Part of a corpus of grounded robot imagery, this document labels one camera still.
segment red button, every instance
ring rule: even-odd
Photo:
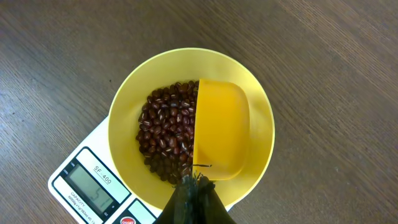
[[[123,217],[120,220],[120,224],[136,224],[136,221],[131,217]]]

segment scale display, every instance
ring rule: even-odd
[[[66,176],[65,180],[69,182],[76,191],[84,195],[97,213],[103,213],[113,199],[106,193],[100,185],[82,168],[79,164]]]

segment dark wood surface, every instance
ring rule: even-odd
[[[47,180],[122,81],[179,47],[230,55],[275,116],[238,223],[398,223],[396,0],[0,1],[0,223],[73,223]]]

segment bowl rim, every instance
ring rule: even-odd
[[[211,53],[214,53],[214,54],[218,54],[218,55],[220,55],[220,56],[222,56],[222,57],[225,57],[225,58],[227,58],[227,59],[230,59],[230,60],[233,61],[234,63],[238,64],[241,68],[243,68],[244,70],[246,70],[247,72],[249,72],[249,73],[254,77],[255,81],[257,81],[257,83],[262,87],[262,85],[260,84],[260,82],[258,81],[258,79],[253,75],[253,73],[250,72],[250,70],[248,70],[245,66],[243,66],[243,65],[242,65],[241,63],[239,63],[237,60],[233,59],[232,57],[230,57],[230,56],[228,56],[228,55],[222,54],[222,53],[217,52],[217,51],[215,51],[215,50],[204,49],[204,48],[198,48],[198,47],[184,47],[184,48],[179,48],[179,49],[168,50],[168,51],[162,52],[162,53],[160,53],[160,54],[157,54],[157,55],[155,55],[155,56],[152,56],[151,58],[148,58],[145,62],[142,62],[138,67],[136,67],[136,68],[126,77],[126,79],[124,79],[124,81],[122,82],[122,84],[121,84],[120,87],[118,88],[118,90],[117,90],[117,92],[116,92],[116,94],[115,94],[115,96],[114,96],[114,98],[113,98],[113,100],[112,100],[111,107],[110,107],[110,109],[109,109],[109,114],[108,114],[108,116],[109,116],[108,129],[109,129],[109,124],[111,124],[111,120],[112,120],[111,112],[112,112],[112,110],[113,110],[113,107],[114,107],[116,98],[118,97],[119,92],[121,91],[121,89],[123,88],[123,86],[126,84],[126,82],[129,80],[129,78],[130,78],[131,76],[133,76],[133,74],[134,74],[138,69],[140,69],[140,68],[141,68],[142,66],[144,66],[146,63],[149,63],[151,60],[153,60],[153,59],[155,59],[155,58],[157,58],[157,57],[163,56],[163,55],[165,55],[165,54],[170,54],[170,53],[173,53],[173,52],[176,52],[176,51],[182,51],[182,50],[199,50],[199,51],[211,52]],[[270,162],[271,157],[272,157],[272,153],[273,153],[273,151],[274,151],[274,144],[275,144],[275,121],[274,121],[274,114],[273,114],[273,112],[272,112],[272,107],[271,107],[271,104],[270,104],[270,102],[269,102],[269,99],[268,99],[268,96],[267,96],[266,92],[264,91],[263,88],[261,88],[261,89],[262,89],[262,94],[263,94],[263,95],[265,96],[265,98],[266,98],[267,105],[268,105],[268,108],[269,108],[269,112],[270,112],[270,114],[271,114],[272,142],[271,142],[271,150],[270,150],[270,153],[269,153],[269,157],[268,157],[268,160],[267,160],[267,162],[266,162],[266,165],[264,166],[264,169],[263,169],[262,172],[261,172],[261,175],[260,175],[260,176],[258,177],[258,179],[255,181],[255,183],[250,187],[250,189],[247,190],[246,193],[244,193],[242,196],[240,196],[239,198],[237,198],[235,201],[231,202],[231,203],[228,204],[228,205],[224,205],[225,207],[229,207],[229,206],[235,205],[236,203],[238,203],[239,201],[241,201],[244,197],[246,197],[248,194],[250,194],[250,192],[257,186],[257,184],[258,184],[258,183],[260,182],[260,180],[262,179],[264,173],[266,172],[266,170],[267,170],[267,168],[268,168],[268,165],[269,165],[269,162]],[[109,145],[109,151],[110,151],[110,154],[111,154],[111,159],[112,159],[112,162],[114,163],[114,161],[113,161],[113,156],[112,156],[111,145],[110,145],[110,141],[109,141],[109,139],[110,139],[110,138],[109,138],[109,135],[110,135],[110,132],[108,132],[108,145]],[[118,171],[118,168],[116,167],[116,164],[115,164],[115,163],[114,163],[114,166],[115,166],[115,168],[116,168],[116,172],[117,172],[118,175],[120,176],[120,179],[125,183],[125,181],[124,181],[123,178],[121,177],[121,175],[120,175],[120,173],[119,173],[119,171]],[[152,205],[151,203],[148,203],[148,202],[146,202],[145,200],[143,200],[142,198],[140,198],[140,196],[138,196],[138,195],[136,195],[136,196],[137,196],[140,200],[142,200],[143,202],[145,202],[145,203],[147,203],[147,204],[149,204],[149,205]]]

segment yellow bowl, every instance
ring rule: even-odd
[[[132,192],[155,208],[163,209],[174,189],[144,165],[135,140],[141,108],[152,90],[200,78],[237,84],[249,103],[246,162],[236,177],[216,182],[215,190],[225,207],[240,201],[256,186],[271,158],[275,138],[271,105],[248,69],[226,55],[207,49],[175,49],[156,55],[123,82],[112,102],[108,124],[109,148],[119,176]]]

